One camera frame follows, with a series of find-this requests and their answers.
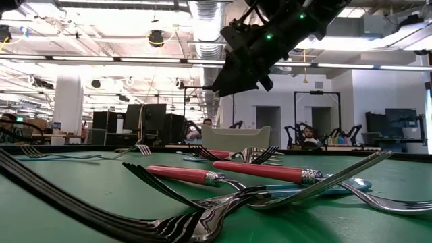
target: black monitor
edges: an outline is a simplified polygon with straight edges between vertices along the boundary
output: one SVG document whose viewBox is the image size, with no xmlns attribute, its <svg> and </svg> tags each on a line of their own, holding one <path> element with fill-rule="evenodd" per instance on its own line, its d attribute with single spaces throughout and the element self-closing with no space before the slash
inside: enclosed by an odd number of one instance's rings
<svg viewBox="0 0 432 243">
<path fill-rule="evenodd" d="M 385 116 L 393 128 L 416 128 L 418 126 L 416 109 L 386 109 Z"/>
<path fill-rule="evenodd" d="M 142 106 L 143 105 L 140 104 L 128 105 L 128 110 L 126 111 L 126 118 L 123 125 L 125 129 L 132 131 L 140 130 L 138 127 L 138 121 L 140 119 L 139 117 Z"/>
<path fill-rule="evenodd" d="M 162 131 L 164 129 L 167 104 L 148 104 L 145 110 L 145 129 Z"/>
</svg>

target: pillar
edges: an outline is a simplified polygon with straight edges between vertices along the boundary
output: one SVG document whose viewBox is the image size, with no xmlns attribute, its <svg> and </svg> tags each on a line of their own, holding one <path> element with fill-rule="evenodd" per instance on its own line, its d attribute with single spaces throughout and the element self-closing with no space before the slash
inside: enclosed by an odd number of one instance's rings
<svg viewBox="0 0 432 243">
<path fill-rule="evenodd" d="M 61 131 L 81 135 L 85 76 L 76 66 L 61 67 L 55 87 L 54 122 L 61 123 Z M 64 138 L 52 138 L 51 145 L 63 145 Z M 71 138 L 70 143 L 81 143 Z"/>
</svg>

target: red handle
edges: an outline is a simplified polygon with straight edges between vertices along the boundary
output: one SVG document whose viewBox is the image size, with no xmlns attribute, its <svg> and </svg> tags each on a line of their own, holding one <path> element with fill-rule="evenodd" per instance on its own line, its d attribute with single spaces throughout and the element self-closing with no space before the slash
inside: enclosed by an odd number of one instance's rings
<svg viewBox="0 0 432 243">
<path fill-rule="evenodd" d="M 272 165 L 254 165 L 247 163 L 236 163 L 229 161 L 216 161 L 213 163 L 213 167 L 217 169 L 223 169 L 226 171 L 245 173 L 253 176 L 261 176 L 265 178 L 271 178 L 276 180 L 283 180 L 286 182 L 293 182 L 296 184 L 302 183 L 302 172 L 303 169 L 289 168 L 282 166 Z"/>
<path fill-rule="evenodd" d="M 230 153 L 231 153 L 229 151 L 216 151 L 216 150 L 209 150 L 209 152 L 212 155 L 215 155 L 218 159 L 226 159 L 230 156 Z"/>
<path fill-rule="evenodd" d="M 205 175 L 210 172 L 201 169 L 188 169 L 164 165 L 150 165 L 147 167 L 147 171 L 156 176 L 163 176 L 201 185 L 205 185 Z"/>
</svg>

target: speaker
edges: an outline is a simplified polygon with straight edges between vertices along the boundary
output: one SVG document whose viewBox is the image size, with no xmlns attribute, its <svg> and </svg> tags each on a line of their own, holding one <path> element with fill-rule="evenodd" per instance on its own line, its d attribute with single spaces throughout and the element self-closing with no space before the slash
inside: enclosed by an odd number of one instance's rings
<svg viewBox="0 0 432 243">
<path fill-rule="evenodd" d="M 163 144 L 178 144 L 186 135 L 186 119 L 183 115 L 166 114 L 163 124 Z"/>
</svg>

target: door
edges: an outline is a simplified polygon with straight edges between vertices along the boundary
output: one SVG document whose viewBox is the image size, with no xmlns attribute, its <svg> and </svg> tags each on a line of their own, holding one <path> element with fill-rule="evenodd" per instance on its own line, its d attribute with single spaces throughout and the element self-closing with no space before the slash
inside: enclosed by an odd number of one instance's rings
<svg viewBox="0 0 432 243">
<path fill-rule="evenodd" d="M 312 127 L 318 135 L 331 132 L 331 107 L 312 107 Z"/>
<path fill-rule="evenodd" d="M 270 146 L 281 144 L 281 107 L 257 106 L 256 128 L 270 126 Z"/>
</svg>

